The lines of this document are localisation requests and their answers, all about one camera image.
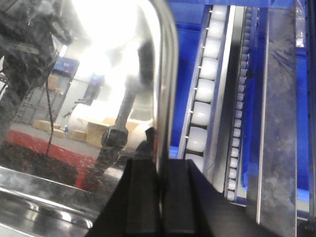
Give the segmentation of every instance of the white roller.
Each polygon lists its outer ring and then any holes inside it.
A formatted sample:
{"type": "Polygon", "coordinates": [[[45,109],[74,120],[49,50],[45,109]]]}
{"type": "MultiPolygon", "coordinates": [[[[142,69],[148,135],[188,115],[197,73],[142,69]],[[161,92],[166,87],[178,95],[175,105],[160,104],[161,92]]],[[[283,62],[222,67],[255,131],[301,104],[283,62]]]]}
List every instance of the white roller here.
{"type": "Polygon", "coordinates": [[[204,152],[206,146],[207,131],[199,127],[191,127],[187,149],[195,152],[204,152]]]}
{"type": "Polygon", "coordinates": [[[230,179],[235,179],[237,177],[237,170],[230,168],[229,169],[229,178],[230,179]]]}
{"type": "Polygon", "coordinates": [[[236,109],[242,110],[242,106],[243,106],[243,103],[242,103],[241,101],[237,101],[237,103],[236,103],[236,109]]]}
{"type": "Polygon", "coordinates": [[[247,70],[246,69],[241,69],[240,70],[240,76],[245,77],[247,75],[247,70]]]}
{"type": "Polygon", "coordinates": [[[235,192],[228,190],[227,191],[227,200],[234,201],[235,200],[235,192]]]}
{"type": "Polygon", "coordinates": [[[246,26],[251,26],[251,20],[246,20],[245,25],[246,25],[246,26]]]}
{"type": "Polygon", "coordinates": [[[245,27],[245,32],[250,33],[250,31],[251,31],[251,27],[250,26],[246,26],[245,27]]]}
{"type": "Polygon", "coordinates": [[[246,82],[246,78],[245,77],[239,77],[239,84],[244,85],[246,82]]]}
{"type": "Polygon", "coordinates": [[[245,91],[245,86],[244,85],[239,85],[238,86],[238,92],[243,93],[245,91]]]}
{"type": "Polygon", "coordinates": [[[208,80],[215,80],[217,75],[218,60],[204,57],[202,59],[201,71],[199,77],[208,80]]]}
{"type": "Polygon", "coordinates": [[[245,40],[250,40],[250,33],[245,33],[244,34],[244,39],[245,40]]]}
{"type": "Polygon", "coordinates": [[[231,154],[231,156],[237,158],[238,155],[239,155],[239,150],[238,150],[238,148],[233,147],[233,148],[232,148],[232,154],[231,154]]]}
{"type": "Polygon", "coordinates": [[[220,21],[226,20],[227,6],[214,5],[212,9],[211,19],[216,19],[220,21]]]}
{"type": "Polygon", "coordinates": [[[238,146],[239,146],[239,143],[240,143],[239,138],[234,137],[234,138],[233,138],[233,144],[232,144],[232,146],[233,146],[233,147],[238,147],[238,146]]]}
{"type": "Polygon", "coordinates": [[[211,102],[214,97],[215,83],[212,80],[199,79],[197,84],[196,100],[211,102]]]}
{"type": "Polygon", "coordinates": [[[243,41],[243,46],[249,47],[249,42],[250,42],[250,40],[245,39],[245,40],[243,41]]]}
{"type": "Polygon", "coordinates": [[[212,19],[209,21],[207,37],[221,39],[224,33],[225,21],[212,19]]]}
{"type": "Polygon", "coordinates": [[[242,54],[241,60],[246,62],[248,60],[248,54],[242,54]]]}
{"type": "Polygon", "coordinates": [[[247,13],[247,14],[246,14],[246,19],[247,19],[247,20],[250,20],[251,18],[252,18],[252,14],[251,14],[251,13],[247,13]]]}
{"type": "Polygon", "coordinates": [[[221,49],[221,40],[220,39],[207,37],[206,41],[205,41],[203,57],[217,59],[220,49],[221,49]]]}
{"type": "Polygon", "coordinates": [[[238,101],[243,101],[243,93],[238,93],[237,94],[237,100],[238,101]]]}
{"type": "Polygon", "coordinates": [[[241,111],[241,110],[236,110],[235,117],[236,117],[237,119],[241,119],[241,117],[242,117],[242,111],[241,111]]]}
{"type": "Polygon", "coordinates": [[[252,11],[252,7],[247,7],[246,8],[246,13],[251,13],[251,11],[252,11]]]}
{"type": "Polygon", "coordinates": [[[237,128],[241,127],[241,120],[240,119],[235,119],[234,127],[237,127],[237,128]]]}
{"type": "Polygon", "coordinates": [[[234,128],[234,137],[240,137],[241,130],[239,128],[234,128]]]}
{"type": "Polygon", "coordinates": [[[237,166],[238,166],[238,159],[236,159],[236,158],[231,158],[230,167],[236,169],[237,166]]]}
{"type": "Polygon", "coordinates": [[[203,171],[204,158],[194,154],[186,154],[186,159],[191,159],[199,171],[203,171]]]}
{"type": "Polygon", "coordinates": [[[228,181],[228,189],[229,190],[235,190],[236,189],[236,180],[229,179],[229,181],[228,181]]]}
{"type": "Polygon", "coordinates": [[[247,68],[247,62],[246,61],[241,61],[240,68],[246,69],[247,68]]]}
{"type": "Polygon", "coordinates": [[[248,47],[242,47],[242,53],[248,54],[249,53],[249,48],[248,47]]]}
{"type": "Polygon", "coordinates": [[[211,105],[203,102],[194,102],[191,123],[207,126],[211,115],[211,105]]]}

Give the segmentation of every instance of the metal bar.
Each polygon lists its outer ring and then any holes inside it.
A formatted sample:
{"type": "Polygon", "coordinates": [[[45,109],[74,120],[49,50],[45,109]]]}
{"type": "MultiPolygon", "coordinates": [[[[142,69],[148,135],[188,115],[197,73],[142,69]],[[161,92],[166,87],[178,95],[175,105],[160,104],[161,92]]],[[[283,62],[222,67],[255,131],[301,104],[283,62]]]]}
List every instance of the metal bar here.
{"type": "Polygon", "coordinates": [[[226,164],[228,160],[227,154],[230,154],[230,132],[231,130],[233,130],[234,127],[235,104],[232,103],[232,101],[236,101],[237,96],[237,84],[239,79],[239,77],[237,77],[237,72],[239,65],[236,62],[239,60],[241,47],[240,40],[242,35],[241,32],[243,24],[243,12],[244,7],[236,7],[232,45],[230,49],[230,59],[225,87],[225,96],[223,100],[223,110],[218,135],[216,163],[214,168],[213,186],[219,192],[223,192],[225,186],[225,172],[227,169],[226,164]]]}
{"type": "Polygon", "coordinates": [[[247,212],[296,236],[295,8],[260,9],[247,212]]]}
{"type": "Polygon", "coordinates": [[[309,221],[316,224],[316,2],[306,1],[308,137],[309,137],[309,221]]]}

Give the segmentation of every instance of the red floor marking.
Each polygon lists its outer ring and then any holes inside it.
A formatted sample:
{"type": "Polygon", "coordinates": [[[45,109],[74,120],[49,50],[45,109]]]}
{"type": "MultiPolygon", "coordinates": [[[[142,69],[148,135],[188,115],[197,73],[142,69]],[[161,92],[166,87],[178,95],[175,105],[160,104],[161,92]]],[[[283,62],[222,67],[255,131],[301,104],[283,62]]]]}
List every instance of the red floor marking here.
{"type": "MultiPolygon", "coordinates": [[[[19,146],[26,147],[41,154],[46,153],[48,145],[48,141],[16,130],[10,130],[4,140],[6,142],[11,142],[19,146]]],[[[78,175],[75,187],[77,188],[80,188],[82,185],[83,179],[86,175],[85,169],[88,166],[94,164],[96,160],[93,157],[76,153],[55,144],[51,144],[48,155],[65,163],[72,164],[76,167],[78,175]]]]}

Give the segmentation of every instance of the warehouse floor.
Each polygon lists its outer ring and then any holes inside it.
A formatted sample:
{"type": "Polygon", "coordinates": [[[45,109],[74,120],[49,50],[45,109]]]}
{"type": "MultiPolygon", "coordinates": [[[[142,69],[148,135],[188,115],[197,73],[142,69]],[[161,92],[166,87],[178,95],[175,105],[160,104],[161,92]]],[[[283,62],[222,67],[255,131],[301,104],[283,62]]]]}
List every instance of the warehouse floor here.
{"type": "MultiPolygon", "coordinates": [[[[47,132],[35,129],[31,125],[28,125],[28,124],[13,123],[11,126],[11,129],[29,134],[34,137],[41,138],[45,141],[49,140],[49,134],[47,132]]],[[[74,141],[74,140],[68,139],[67,137],[65,138],[53,137],[52,144],[66,148],[75,153],[79,153],[85,156],[90,156],[92,158],[97,158],[100,152],[100,148],[96,146],[93,146],[84,142],[74,141]]]]}

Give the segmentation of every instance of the black cable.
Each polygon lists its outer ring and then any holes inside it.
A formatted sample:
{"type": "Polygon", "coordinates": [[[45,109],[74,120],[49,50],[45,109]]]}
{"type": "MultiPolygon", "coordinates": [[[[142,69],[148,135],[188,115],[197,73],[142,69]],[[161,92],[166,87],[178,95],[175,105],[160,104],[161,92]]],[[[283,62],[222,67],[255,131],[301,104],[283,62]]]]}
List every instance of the black cable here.
{"type": "Polygon", "coordinates": [[[53,139],[53,134],[54,134],[54,121],[53,121],[53,115],[51,113],[51,105],[50,105],[49,90],[48,90],[48,79],[46,81],[46,94],[47,94],[48,113],[49,113],[49,120],[50,120],[50,137],[49,137],[47,150],[46,150],[46,156],[48,156],[51,140],[53,139]]]}

